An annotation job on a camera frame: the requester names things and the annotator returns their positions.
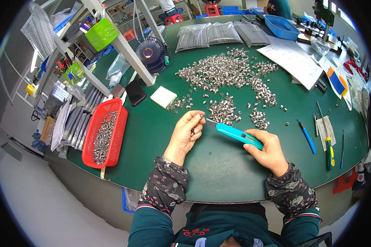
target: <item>red plastic stool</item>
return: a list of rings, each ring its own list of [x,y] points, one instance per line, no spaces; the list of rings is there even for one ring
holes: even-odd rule
[[[136,38],[133,29],[130,29],[129,31],[124,32],[124,34],[123,34],[122,36],[124,36],[124,38],[125,38],[127,41],[129,41],[129,40],[133,40],[134,38]]]
[[[205,6],[206,14],[209,16],[218,16],[220,12],[218,12],[218,7],[216,3],[207,4]]]
[[[180,14],[177,14],[177,15],[172,15],[172,16],[169,16],[169,17],[166,17],[165,18],[165,25],[169,25],[168,21],[171,21],[172,24],[174,23],[177,23],[177,22],[181,22],[181,21],[184,21],[182,16]]]
[[[344,190],[350,189],[353,186],[353,183],[356,181],[358,177],[358,173],[355,171],[355,168],[352,168],[352,175],[348,177],[348,181],[344,183],[344,176],[345,174],[338,177],[338,187],[333,188],[333,195],[342,192]]]

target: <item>green screwdriver handle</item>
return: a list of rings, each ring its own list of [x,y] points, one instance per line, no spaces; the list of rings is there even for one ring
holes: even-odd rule
[[[332,170],[335,165],[334,161],[334,150],[331,146],[331,138],[326,138],[326,146],[327,146],[327,170]]]

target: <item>black smartphone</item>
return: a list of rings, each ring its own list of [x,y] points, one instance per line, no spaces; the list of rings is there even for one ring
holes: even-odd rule
[[[128,94],[131,106],[137,106],[146,98],[146,93],[140,86],[138,79],[131,81],[126,87],[125,91]]]

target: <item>green plastic pen holder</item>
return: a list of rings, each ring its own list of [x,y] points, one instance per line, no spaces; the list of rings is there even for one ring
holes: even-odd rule
[[[104,18],[85,34],[91,45],[96,51],[101,51],[104,47],[108,46],[118,36],[117,29],[113,27],[111,22]]]

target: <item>blue desk fan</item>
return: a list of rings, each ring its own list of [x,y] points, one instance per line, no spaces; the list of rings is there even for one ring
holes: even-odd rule
[[[166,66],[164,56],[166,46],[155,37],[143,37],[133,46],[133,50],[150,74],[163,71]]]

